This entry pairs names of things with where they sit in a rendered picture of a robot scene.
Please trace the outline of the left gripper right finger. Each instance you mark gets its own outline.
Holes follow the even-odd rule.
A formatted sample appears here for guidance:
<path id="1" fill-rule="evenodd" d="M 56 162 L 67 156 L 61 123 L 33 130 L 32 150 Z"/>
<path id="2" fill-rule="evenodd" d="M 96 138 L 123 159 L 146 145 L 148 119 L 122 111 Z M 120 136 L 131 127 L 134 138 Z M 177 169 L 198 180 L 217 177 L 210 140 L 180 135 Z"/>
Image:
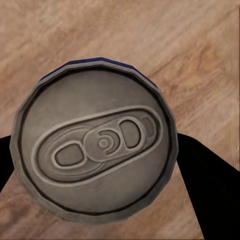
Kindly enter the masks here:
<path id="1" fill-rule="evenodd" d="M 240 171 L 178 133 L 177 163 L 204 240 L 240 240 Z"/>

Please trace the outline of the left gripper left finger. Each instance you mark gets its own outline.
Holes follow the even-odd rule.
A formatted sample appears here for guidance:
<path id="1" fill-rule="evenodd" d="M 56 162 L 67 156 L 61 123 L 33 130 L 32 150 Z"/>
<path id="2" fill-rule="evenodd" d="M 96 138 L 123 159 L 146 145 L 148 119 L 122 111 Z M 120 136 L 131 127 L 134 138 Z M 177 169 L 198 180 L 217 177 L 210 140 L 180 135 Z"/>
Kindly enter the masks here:
<path id="1" fill-rule="evenodd" d="M 15 170 L 9 148 L 10 140 L 11 135 L 0 138 L 0 193 Z"/>

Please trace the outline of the can of soda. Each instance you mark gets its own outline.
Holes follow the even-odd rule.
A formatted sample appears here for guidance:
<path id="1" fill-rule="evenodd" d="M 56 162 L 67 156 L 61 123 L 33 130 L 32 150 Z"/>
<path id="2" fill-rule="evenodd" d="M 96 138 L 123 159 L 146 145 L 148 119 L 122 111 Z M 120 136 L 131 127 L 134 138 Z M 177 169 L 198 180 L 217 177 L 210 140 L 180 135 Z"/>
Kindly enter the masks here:
<path id="1" fill-rule="evenodd" d="M 119 222 L 151 205 L 179 153 L 176 118 L 158 86 L 105 57 L 69 61 L 34 86 L 14 118 L 17 180 L 68 222 Z"/>

